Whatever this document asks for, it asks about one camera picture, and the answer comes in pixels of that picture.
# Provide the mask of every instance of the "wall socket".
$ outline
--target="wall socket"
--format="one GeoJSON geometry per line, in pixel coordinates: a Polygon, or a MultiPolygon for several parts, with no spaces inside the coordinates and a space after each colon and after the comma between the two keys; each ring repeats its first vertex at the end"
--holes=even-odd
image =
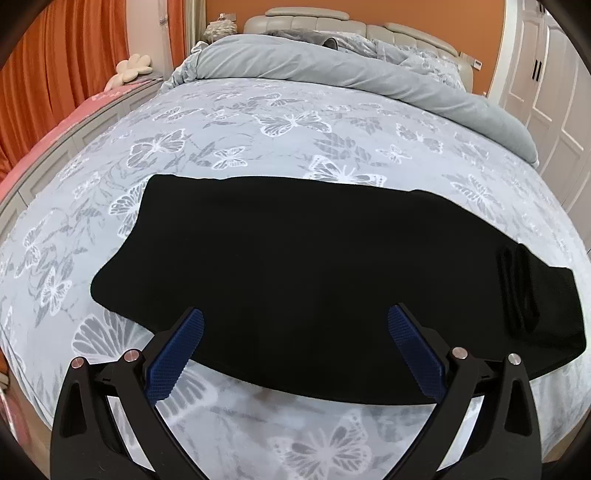
{"type": "Polygon", "coordinates": [[[470,66],[472,66],[476,70],[480,70],[482,68],[482,62],[480,60],[471,57],[467,53],[460,52],[460,58],[466,60],[470,66]]]}

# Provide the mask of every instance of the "white wall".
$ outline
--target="white wall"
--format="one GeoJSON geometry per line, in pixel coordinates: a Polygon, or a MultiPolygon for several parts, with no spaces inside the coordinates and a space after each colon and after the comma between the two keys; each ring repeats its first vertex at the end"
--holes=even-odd
{"type": "Polygon", "coordinates": [[[168,24],[160,25],[166,0],[127,0],[126,16],[129,54],[150,55],[154,70],[168,78],[173,71],[168,24]]]}
{"type": "Polygon", "coordinates": [[[488,92],[488,99],[495,103],[501,101],[501,95],[511,66],[511,57],[515,47],[515,34],[517,32],[518,4],[519,0],[505,0],[505,22],[503,24],[501,48],[499,49],[499,57],[496,61],[491,88],[488,92]]]}

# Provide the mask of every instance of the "pillow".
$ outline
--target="pillow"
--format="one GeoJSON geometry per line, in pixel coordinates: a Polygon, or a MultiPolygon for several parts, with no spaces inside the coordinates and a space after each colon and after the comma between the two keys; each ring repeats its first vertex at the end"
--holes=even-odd
{"type": "Polygon", "coordinates": [[[439,57],[435,52],[410,45],[393,45],[402,52],[408,53],[409,63],[421,63],[425,74],[436,82],[444,83],[452,88],[466,91],[457,63],[439,57]]]}
{"type": "Polygon", "coordinates": [[[320,33],[330,35],[336,40],[339,51],[355,53],[364,57],[375,58],[375,45],[363,35],[350,32],[331,32],[321,30],[320,33]]]}
{"type": "Polygon", "coordinates": [[[381,40],[369,40],[357,33],[321,31],[337,42],[339,51],[383,60],[411,72],[426,75],[436,82],[466,91],[456,63],[441,59],[437,54],[408,45],[392,45],[381,40]]]}

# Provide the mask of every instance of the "flower-shaped pillow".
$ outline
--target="flower-shaped pillow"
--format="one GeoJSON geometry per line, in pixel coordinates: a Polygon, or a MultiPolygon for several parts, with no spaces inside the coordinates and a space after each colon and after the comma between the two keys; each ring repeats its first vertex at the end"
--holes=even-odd
{"type": "Polygon", "coordinates": [[[120,87],[124,83],[131,82],[138,75],[152,73],[151,63],[152,59],[149,55],[141,56],[139,53],[134,53],[129,57],[129,60],[121,60],[115,68],[117,73],[109,79],[103,91],[108,92],[112,88],[120,87]]]}

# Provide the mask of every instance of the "white wardrobe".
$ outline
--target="white wardrobe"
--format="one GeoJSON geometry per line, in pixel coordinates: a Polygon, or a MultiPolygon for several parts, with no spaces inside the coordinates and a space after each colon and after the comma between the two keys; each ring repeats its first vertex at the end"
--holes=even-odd
{"type": "Polygon", "coordinates": [[[539,173],[591,249],[591,74],[535,0],[519,0],[501,106],[530,131],[539,173]]]}

